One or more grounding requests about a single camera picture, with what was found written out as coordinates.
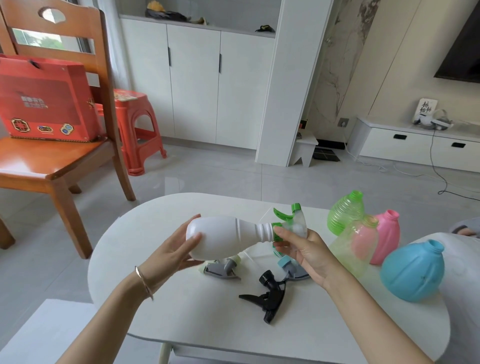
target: forearm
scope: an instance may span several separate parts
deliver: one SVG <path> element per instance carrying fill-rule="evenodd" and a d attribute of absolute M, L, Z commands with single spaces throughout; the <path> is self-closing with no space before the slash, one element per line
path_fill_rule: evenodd
<path fill-rule="evenodd" d="M 57 364 L 111 364 L 146 298 L 142 281 L 130 274 L 111 293 Z"/>
<path fill-rule="evenodd" d="M 327 291 L 369 364 L 433 363 L 346 270 Z"/>

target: black bag on counter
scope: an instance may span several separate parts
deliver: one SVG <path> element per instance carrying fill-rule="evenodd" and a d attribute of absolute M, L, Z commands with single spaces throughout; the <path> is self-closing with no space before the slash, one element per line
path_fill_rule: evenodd
<path fill-rule="evenodd" d="M 147 18 L 154 18 L 159 20 L 172 20 L 174 22 L 187 22 L 188 19 L 185 15 L 179 12 L 156 12 L 155 10 L 145 10 L 145 16 Z"/>

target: white spray bottle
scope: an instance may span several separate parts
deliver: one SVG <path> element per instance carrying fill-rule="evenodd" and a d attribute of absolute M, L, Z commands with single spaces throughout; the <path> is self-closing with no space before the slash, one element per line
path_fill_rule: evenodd
<path fill-rule="evenodd" d="M 187 227 L 187 239 L 196 233 L 203 234 L 200 243 L 190 252 L 197 260 L 215 260 L 234 256 L 249 246 L 282 239 L 273 231 L 282 226 L 299 236 L 307 237 L 307 225 L 300 204 L 292 205 L 292 215 L 274 208 L 275 215 L 284 222 L 254 224 L 230 216 L 196 218 Z"/>

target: silver bangle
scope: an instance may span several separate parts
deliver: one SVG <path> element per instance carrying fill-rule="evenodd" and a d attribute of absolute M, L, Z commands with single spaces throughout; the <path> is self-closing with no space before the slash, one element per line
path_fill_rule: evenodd
<path fill-rule="evenodd" d="M 148 296 L 152 299 L 153 301 L 153 293 L 152 293 L 152 290 L 147 286 L 147 283 L 145 282 L 145 277 L 144 275 L 141 273 L 140 269 L 138 269 L 137 266 L 135 266 L 135 272 L 137 273 L 137 276 L 140 277 L 140 279 L 142 280 L 142 283 L 144 284 L 145 286 L 145 290 L 147 291 L 147 294 Z"/>

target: gray tile floor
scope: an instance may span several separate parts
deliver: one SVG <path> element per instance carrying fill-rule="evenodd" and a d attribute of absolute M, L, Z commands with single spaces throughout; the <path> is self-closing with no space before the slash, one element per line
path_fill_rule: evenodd
<path fill-rule="evenodd" d="M 375 161 L 388 169 L 380 172 L 376 166 L 355 163 L 340 151 L 341 162 L 312 160 L 310 168 L 282 168 L 256 164 L 254 152 L 245 150 L 166 149 L 167 159 L 154 155 L 146 162 L 144 176 L 131 177 L 138 202 L 125 200 L 111 165 L 79 183 L 84 192 L 76 195 L 75 201 L 93 245 L 115 219 L 137 204 L 182 192 L 330 208 L 341 196 L 359 189 L 364 192 L 368 213 L 388 208 L 400 213 L 402 243 L 480 216 L 480 202 L 438 195 L 443 182 L 400 174 L 391 161 Z M 410 174 L 434 175 L 428 166 L 397 163 L 396 167 Z M 439 171 L 451 183 L 480 191 L 478 174 Z M 457 187 L 450 190 L 480 198 L 480 194 Z M 17 239 L 13 247 L 0 251 L 1 349 L 46 298 L 91 300 L 88 261 L 78 257 L 48 196 L 0 190 L 0 215 Z M 158 351 L 159 344 L 127 338 L 116 363 L 156 363 Z"/>

